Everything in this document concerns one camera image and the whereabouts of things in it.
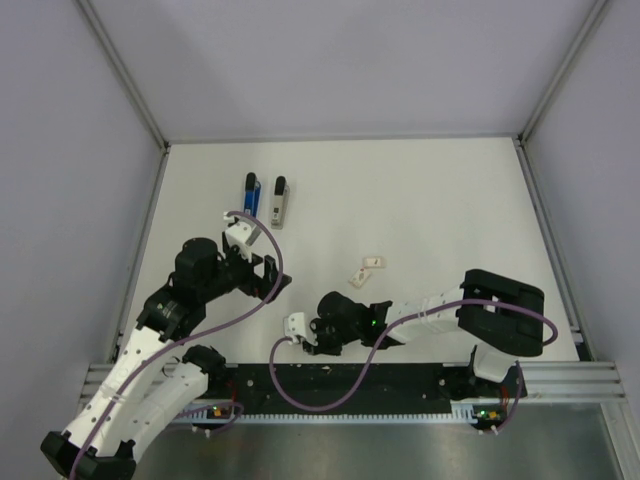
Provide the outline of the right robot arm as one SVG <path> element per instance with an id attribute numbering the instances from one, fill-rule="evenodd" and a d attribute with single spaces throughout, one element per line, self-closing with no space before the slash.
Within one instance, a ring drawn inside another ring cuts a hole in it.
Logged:
<path id="1" fill-rule="evenodd" d="M 305 352 L 331 356 L 339 356 L 353 342 L 388 349 L 427 335 L 465 332 L 477 340 L 467 384 L 487 396 L 502 385 L 518 358 L 543 353 L 544 300 L 537 287 L 472 269 L 459 286 L 404 303 L 388 300 L 366 306 L 330 292 L 321 299 L 315 318 L 294 314 L 284 324 L 286 335 Z"/>

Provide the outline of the small white staple box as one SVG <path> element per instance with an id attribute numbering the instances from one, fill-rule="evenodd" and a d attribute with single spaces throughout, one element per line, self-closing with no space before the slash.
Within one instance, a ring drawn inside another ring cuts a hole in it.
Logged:
<path id="1" fill-rule="evenodd" d="M 385 268 L 386 259 L 382 256 L 368 256 L 363 259 L 363 267 L 366 269 Z"/>

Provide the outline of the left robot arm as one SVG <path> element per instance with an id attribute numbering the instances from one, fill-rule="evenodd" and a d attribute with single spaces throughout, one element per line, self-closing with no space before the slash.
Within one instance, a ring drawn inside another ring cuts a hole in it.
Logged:
<path id="1" fill-rule="evenodd" d="M 130 479 L 146 450 L 198 397 L 226 387 L 224 358 L 200 344 L 208 303 L 239 290 L 272 302 L 290 283 L 280 252 L 261 257 L 226 231 L 183 244 L 168 281 L 145 302 L 121 355 L 84 409 L 41 451 L 67 479 Z"/>

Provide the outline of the blue stapler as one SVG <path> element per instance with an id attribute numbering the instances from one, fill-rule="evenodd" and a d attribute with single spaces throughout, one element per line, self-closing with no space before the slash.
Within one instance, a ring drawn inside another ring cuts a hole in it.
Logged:
<path id="1" fill-rule="evenodd" d="M 245 177 L 243 212 L 256 218 L 259 213 L 262 185 L 254 172 L 249 172 Z"/>

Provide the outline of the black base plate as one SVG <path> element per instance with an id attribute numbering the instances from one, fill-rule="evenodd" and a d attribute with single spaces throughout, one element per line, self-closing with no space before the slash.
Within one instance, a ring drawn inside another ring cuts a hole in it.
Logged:
<path id="1" fill-rule="evenodd" d="M 281 387 L 294 400 L 310 406 L 337 401 L 354 385 L 360 364 L 278 364 Z M 453 401 L 487 398 L 497 402 L 514 398 L 518 374 L 512 367 L 498 384 L 471 378 L 471 368 L 438 363 L 372 364 L 349 400 L 330 415 L 449 413 Z M 237 401 L 247 415 L 301 414 L 274 386 L 266 364 L 239 364 L 226 368 L 202 396 L 211 401 Z"/>

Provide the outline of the aluminium frame rail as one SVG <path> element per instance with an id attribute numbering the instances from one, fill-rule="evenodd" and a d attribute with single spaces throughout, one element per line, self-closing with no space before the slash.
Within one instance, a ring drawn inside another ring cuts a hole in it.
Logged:
<path id="1" fill-rule="evenodd" d="M 525 362 L 528 403 L 622 402 L 626 393 L 612 362 Z"/>

